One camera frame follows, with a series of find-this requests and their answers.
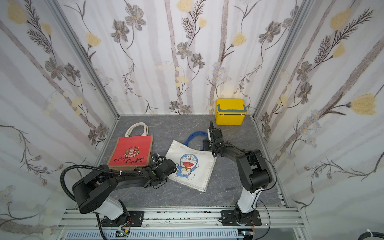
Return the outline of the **white Doraemon canvas bag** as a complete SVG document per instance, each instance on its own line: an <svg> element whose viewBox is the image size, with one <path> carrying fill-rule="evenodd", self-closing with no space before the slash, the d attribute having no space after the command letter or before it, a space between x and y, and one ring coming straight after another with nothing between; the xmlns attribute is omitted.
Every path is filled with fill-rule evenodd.
<svg viewBox="0 0 384 240"><path fill-rule="evenodd" d="M176 172L170 175L169 179L204 193L207 190L216 158L209 151L189 148L188 144L197 136L208 139L208 133L197 131L192 133L183 144L174 140L166 157L176 164Z"/></svg>

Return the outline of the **red Christmas jute bag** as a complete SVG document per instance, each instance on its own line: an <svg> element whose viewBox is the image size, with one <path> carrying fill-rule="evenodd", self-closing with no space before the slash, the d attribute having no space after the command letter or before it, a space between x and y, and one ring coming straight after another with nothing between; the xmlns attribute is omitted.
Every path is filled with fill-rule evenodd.
<svg viewBox="0 0 384 240"><path fill-rule="evenodd" d="M132 136L131 133L136 127L143 127L144 131L139 136ZM115 149L108 161L108 167L117 171L128 171L136 168L144 168L151 162L153 136L149 135L148 126L139 122L119 138Z"/></svg>

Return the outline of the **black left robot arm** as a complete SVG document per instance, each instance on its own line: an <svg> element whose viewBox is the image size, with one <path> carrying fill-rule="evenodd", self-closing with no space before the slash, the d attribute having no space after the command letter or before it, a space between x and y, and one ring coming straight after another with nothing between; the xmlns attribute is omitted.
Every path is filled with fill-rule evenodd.
<svg viewBox="0 0 384 240"><path fill-rule="evenodd" d="M164 184L176 170L176 164L169 159L133 171L116 171L101 165L76 182L72 191L81 214L100 214L115 221L126 217L128 211L122 203L110 197L113 191L155 188Z"/></svg>

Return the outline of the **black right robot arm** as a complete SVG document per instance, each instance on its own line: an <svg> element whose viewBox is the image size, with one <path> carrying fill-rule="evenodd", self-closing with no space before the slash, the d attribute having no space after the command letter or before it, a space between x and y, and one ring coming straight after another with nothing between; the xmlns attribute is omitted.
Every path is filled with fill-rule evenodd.
<svg viewBox="0 0 384 240"><path fill-rule="evenodd" d="M230 211L228 217L222 216L222 222L243 226L255 222L257 201L273 181L273 175L261 151L243 150L224 141L221 129L215 128L213 121L210 121L208 140L204 143L204 149L211 151L214 158L220 156L235 162L243 186L234 210Z"/></svg>

